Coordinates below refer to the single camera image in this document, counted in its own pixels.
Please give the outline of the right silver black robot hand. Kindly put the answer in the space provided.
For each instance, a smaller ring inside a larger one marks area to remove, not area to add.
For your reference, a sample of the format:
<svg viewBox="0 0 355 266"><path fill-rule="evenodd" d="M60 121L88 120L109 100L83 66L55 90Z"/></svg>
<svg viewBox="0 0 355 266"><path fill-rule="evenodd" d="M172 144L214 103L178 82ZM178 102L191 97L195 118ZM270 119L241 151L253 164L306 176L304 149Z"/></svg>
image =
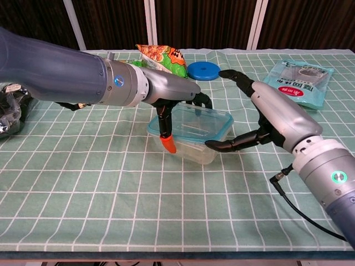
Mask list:
<svg viewBox="0 0 355 266"><path fill-rule="evenodd" d="M234 152L273 142L292 153L302 142L322 140L323 128L284 93L232 69L220 71L219 76L234 81L251 99L259 113L259 128L232 140L207 140L205 145L208 148L217 152Z"/></svg>

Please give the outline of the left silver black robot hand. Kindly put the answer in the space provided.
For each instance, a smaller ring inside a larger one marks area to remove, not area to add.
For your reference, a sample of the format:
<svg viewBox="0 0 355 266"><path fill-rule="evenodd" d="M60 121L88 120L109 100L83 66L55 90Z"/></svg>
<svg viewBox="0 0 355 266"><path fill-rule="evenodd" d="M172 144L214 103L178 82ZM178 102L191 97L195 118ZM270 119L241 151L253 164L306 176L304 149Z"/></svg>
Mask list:
<svg viewBox="0 0 355 266"><path fill-rule="evenodd" d="M156 108L160 141L167 151L174 154L176 147L172 136L171 118L173 107L185 101L188 104L212 109L212 101L201 92L195 82L165 71L149 68L142 68L142 71L149 82L149 92L144 102Z"/></svg>

